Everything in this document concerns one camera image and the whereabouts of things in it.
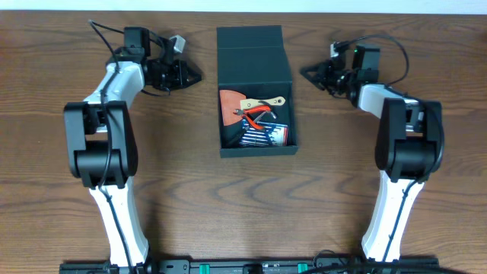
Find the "black gift box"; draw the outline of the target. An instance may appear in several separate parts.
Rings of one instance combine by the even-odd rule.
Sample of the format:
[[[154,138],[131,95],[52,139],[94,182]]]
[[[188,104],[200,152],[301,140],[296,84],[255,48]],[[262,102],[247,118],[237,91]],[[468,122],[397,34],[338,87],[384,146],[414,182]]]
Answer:
[[[298,150],[291,69],[286,56],[280,26],[219,27],[218,53],[218,110],[220,155],[223,158],[293,155]],[[251,99],[284,97],[281,107],[271,107],[277,116],[269,114],[260,122],[288,126],[286,146],[229,145],[242,130],[243,121],[224,126],[221,117],[220,90],[240,92]]]

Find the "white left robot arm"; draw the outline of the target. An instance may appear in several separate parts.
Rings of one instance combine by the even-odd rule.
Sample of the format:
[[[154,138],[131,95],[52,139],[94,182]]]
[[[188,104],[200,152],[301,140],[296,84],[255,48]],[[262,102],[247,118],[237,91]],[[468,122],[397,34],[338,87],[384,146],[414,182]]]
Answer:
[[[110,60],[97,89],[82,102],[65,105],[69,168],[97,204],[110,244],[110,258],[101,266],[62,265],[62,272],[157,271],[135,204],[138,150],[129,108],[147,84],[170,93],[201,80],[202,76],[181,59],[170,65],[161,65],[156,59]]]

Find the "red handled pliers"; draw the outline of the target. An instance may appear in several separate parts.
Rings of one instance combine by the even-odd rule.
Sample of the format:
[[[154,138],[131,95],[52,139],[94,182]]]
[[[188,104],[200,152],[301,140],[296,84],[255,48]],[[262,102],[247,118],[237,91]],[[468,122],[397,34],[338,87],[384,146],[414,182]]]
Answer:
[[[233,111],[233,114],[246,120],[249,127],[262,131],[264,130],[264,127],[257,123],[257,118],[262,117],[264,114],[267,114],[270,111],[271,108],[269,106],[262,105],[262,106],[250,108],[248,110],[235,109]]]

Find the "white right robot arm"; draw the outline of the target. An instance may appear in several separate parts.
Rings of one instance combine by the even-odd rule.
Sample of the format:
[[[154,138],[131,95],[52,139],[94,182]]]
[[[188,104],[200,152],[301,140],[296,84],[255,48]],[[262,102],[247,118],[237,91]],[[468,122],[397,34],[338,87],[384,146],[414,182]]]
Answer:
[[[368,260],[397,261],[414,201],[444,155],[441,103],[410,97],[380,83],[377,65],[346,69],[329,59],[300,73],[320,90],[343,95],[355,108],[380,120],[374,150],[380,186],[361,247]]]

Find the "orange scraper wooden handle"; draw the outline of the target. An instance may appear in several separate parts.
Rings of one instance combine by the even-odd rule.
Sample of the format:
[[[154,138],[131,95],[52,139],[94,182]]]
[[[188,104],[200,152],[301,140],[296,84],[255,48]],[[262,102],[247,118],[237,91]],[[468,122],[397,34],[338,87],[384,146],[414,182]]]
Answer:
[[[271,107],[281,107],[285,104],[284,97],[270,99],[251,99],[246,95],[232,90],[220,90],[221,117],[224,126],[231,126],[246,119],[251,126],[255,122],[250,119],[253,114],[271,111]]]

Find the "clear screwdriver set case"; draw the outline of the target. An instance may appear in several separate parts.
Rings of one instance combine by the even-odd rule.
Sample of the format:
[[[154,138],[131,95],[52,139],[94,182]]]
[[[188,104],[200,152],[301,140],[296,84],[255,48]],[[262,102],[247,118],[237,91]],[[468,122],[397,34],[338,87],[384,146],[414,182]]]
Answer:
[[[258,122],[264,130],[254,129],[247,121],[243,121],[242,129],[245,133],[240,137],[238,144],[242,146],[286,146],[288,143],[288,126],[279,123]]]

